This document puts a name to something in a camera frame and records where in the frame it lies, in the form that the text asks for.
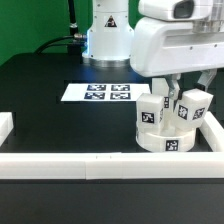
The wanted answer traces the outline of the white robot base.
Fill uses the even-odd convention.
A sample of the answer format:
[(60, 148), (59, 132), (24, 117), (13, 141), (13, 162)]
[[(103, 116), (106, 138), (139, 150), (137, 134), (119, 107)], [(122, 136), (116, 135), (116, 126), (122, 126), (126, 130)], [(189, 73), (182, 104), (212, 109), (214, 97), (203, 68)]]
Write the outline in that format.
[(129, 25), (129, 0), (92, 0), (92, 9), (83, 62), (106, 68), (127, 66), (134, 36)]

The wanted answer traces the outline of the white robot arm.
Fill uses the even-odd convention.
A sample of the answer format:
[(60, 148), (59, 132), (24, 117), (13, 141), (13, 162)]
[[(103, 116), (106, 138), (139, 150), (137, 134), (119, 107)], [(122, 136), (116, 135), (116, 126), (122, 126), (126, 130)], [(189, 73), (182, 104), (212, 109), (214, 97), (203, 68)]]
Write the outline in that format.
[(224, 0), (140, 0), (130, 64), (144, 77), (163, 76), (177, 100), (183, 73), (200, 71), (206, 89), (224, 67)]

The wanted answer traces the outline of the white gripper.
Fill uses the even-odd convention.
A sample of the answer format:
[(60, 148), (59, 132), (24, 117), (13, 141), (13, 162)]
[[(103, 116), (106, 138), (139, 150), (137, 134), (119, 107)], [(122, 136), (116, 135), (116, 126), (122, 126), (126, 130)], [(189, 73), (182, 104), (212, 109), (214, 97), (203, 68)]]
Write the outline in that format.
[(192, 29), (192, 22), (144, 17), (134, 30), (131, 67), (144, 77), (168, 75), (168, 97), (174, 103), (182, 95), (180, 73), (204, 70), (196, 87), (207, 91), (216, 77), (215, 68), (224, 67), (224, 28), (215, 33), (194, 33)]

